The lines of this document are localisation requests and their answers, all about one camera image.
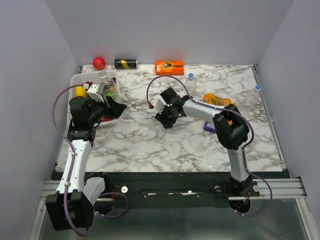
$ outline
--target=white wall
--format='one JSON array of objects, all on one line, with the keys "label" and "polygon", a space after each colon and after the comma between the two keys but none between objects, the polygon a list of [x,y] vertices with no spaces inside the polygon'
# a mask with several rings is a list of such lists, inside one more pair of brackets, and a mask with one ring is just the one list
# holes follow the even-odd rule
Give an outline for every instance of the white wall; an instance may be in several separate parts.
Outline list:
[{"label": "white wall", "polygon": [[296,0],[258,65],[288,169],[320,232],[320,1]]},{"label": "white wall", "polygon": [[293,0],[45,0],[75,59],[256,64]]},{"label": "white wall", "polygon": [[0,239],[25,240],[61,143],[52,103],[79,68],[43,0],[0,5]]}]

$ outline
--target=plastic basket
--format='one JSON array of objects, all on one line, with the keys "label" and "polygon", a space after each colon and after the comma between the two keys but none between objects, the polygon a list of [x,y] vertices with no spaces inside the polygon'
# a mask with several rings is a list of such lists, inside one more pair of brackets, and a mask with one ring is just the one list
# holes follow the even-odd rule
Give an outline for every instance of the plastic basket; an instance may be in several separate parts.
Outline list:
[{"label": "plastic basket", "polygon": [[[116,71],[113,70],[104,70],[109,74],[109,77],[116,78],[116,88],[118,90],[118,93],[120,93],[120,86],[119,86],[119,76]],[[92,72],[86,72],[86,73],[79,73],[76,75],[73,75],[71,77],[70,81],[70,86],[76,85],[76,84],[84,84],[85,82],[93,82],[93,83],[101,83],[99,73],[101,71],[92,71]],[[71,88],[69,90],[69,97],[68,97],[68,108],[66,112],[66,125],[68,126],[70,124],[70,121],[72,119],[72,115],[70,112],[70,106],[69,106],[69,101],[76,96],[76,88]],[[100,126],[105,126],[105,125],[115,125],[117,124],[117,119],[111,120],[111,121],[104,121],[101,122]]]}]

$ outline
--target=marble tabletop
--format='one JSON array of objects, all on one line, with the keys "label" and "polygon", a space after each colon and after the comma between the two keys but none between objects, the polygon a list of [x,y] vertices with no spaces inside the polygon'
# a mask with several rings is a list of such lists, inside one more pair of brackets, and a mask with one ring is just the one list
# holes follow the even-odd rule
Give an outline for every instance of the marble tabletop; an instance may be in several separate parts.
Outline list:
[{"label": "marble tabletop", "polygon": [[[93,72],[92,65],[83,66],[83,73]],[[248,65],[186,65],[185,76],[193,73],[197,80],[196,99],[213,93],[240,102],[256,82]],[[204,131],[204,120],[194,117],[178,118],[171,129],[164,129],[155,120],[156,111],[146,103],[146,89],[155,77],[154,65],[138,69],[120,69],[119,83],[122,101],[127,109],[115,126],[102,126],[96,131],[93,149],[88,158],[87,172],[229,172],[227,150],[216,134]],[[185,76],[178,76],[183,82]],[[172,87],[180,96],[184,91],[170,78],[153,82],[149,96],[160,97]],[[247,117],[255,130],[255,139],[247,147],[251,171],[282,171],[277,148],[266,111],[261,101]],[[63,141],[56,170],[62,172],[68,155]]]}]

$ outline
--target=red apple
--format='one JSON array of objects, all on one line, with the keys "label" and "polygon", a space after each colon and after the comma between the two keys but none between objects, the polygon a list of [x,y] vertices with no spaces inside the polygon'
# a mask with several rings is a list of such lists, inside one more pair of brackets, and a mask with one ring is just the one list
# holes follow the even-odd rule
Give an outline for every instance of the red apple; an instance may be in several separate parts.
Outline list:
[{"label": "red apple", "polygon": [[97,70],[103,70],[106,67],[106,62],[102,57],[96,57],[92,62],[93,66]]}]

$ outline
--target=can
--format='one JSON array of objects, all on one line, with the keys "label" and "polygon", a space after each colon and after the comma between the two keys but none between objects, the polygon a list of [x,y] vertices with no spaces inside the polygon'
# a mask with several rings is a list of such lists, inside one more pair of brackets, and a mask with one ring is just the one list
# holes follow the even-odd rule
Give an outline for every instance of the can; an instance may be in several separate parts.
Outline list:
[{"label": "can", "polygon": [[138,68],[137,59],[115,59],[114,67],[116,69],[136,69]]}]

